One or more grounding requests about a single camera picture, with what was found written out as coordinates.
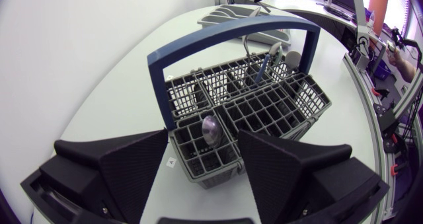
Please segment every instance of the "blue handle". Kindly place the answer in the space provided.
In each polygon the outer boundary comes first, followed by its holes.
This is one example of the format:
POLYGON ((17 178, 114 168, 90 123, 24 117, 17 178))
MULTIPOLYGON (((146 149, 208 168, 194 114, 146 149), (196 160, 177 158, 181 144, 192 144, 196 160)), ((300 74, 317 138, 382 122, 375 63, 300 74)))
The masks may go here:
POLYGON ((316 52, 320 27, 308 20, 296 17, 249 17, 219 23, 183 36, 149 54, 147 61, 150 77, 167 129, 173 130, 176 125, 172 118, 172 111, 166 94, 164 68, 200 50, 232 38, 266 30, 288 28, 307 30, 303 53, 299 62, 299 71, 307 74, 316 52))

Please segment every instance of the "orange object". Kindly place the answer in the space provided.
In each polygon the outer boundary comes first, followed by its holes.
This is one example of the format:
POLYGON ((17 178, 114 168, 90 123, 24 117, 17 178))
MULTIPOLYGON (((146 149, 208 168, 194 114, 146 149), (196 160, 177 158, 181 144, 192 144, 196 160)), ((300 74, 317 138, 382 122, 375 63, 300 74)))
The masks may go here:
POLYGON ((391 166, 391 175, 392 175, 392 176, 395 176, 395 175, 397 175, 397 174, 398 174, 398 172, 395 172, 395 167, 397 167, 397 166, 398 166, 397 164, 395 164, 395 165, 391 166))
POLYGON ((392 134, 392 140, 393 140, 394 144, 398 143, 398 140, 397 140, 397 137, 396 137, 395 134, 392 134))
POLYGON ((385 20, 386 8, 388 0, 370 0, 369 11, 375 11, 375 23, 373 24, 373 31, 380 36, 385 20))
POLYGON ((372 92, 375 96, 381 96, 381 94, 379 94, 378 92, 376 92, 375 88, 371 88, 371 92, 372 92))

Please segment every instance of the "human hand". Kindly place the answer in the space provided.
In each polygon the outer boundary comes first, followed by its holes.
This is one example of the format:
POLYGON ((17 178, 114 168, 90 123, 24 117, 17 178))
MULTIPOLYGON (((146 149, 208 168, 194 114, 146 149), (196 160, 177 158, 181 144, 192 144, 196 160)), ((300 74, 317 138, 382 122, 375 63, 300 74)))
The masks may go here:
POLYGON ((399 50, 398 48, 395 48, 394 52, 391 52, 390 50, 388 50, 388 48, 386 48, 386 52, 388 53, 388 60, 389 63, 393 66, 397 66, 398 64, 401 63, 401 61, 403 60, 402 57, 399 54, 399 50))

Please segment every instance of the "white table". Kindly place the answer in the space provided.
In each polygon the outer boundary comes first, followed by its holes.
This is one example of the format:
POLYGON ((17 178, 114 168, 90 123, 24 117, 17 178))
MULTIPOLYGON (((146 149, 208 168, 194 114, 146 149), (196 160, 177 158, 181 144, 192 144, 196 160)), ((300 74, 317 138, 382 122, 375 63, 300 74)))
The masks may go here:
MULTIPOLYGON (((97 85, 74 115, 61 139, 90 141, 159 130, 164 122, 155 99, 147 68, 153 50, 201 29, 196 21, 214 7, 180 15, 152 32, 128 53, 97 85)), ((291 15, 272 11, 275 15, 291 15)), ((302 51, 305 32, 292 30, 291 50, 302 51)), ((264 44, 249 43, 250 52, 268 50, 264 44)), ((321 30, 310 74, 332 101, 332 106, 301 139, 320 145, 350 144, 352 156, 374 170, 375 160, 369 125, 358 91, 342 63, 346 49, 328 32, 321 30)), ((182 75, 197 67, 207 67, 245 56, 240 39, 233 39, 165 69, 165 76, 182 75)), ((181 219, 234 219, 250 217, 260 223, 247 175, 204 190, 190 183, 181 166, 167 167, 176 158, 172 145, 166 148, 141 223, 156 223, 160 217, 181 219)), ((39 212, 34 223, 45 223, 39 212)))

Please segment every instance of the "white wall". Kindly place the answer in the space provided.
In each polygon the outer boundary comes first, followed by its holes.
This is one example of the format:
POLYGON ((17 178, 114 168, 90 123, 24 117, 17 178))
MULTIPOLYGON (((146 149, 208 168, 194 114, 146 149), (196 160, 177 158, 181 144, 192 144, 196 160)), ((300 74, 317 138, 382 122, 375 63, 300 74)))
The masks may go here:
POLYGON ((97 83, 167 20, 213 0, 0 0, 0 188, 22 223, 20 182, 53 151, 97 83))

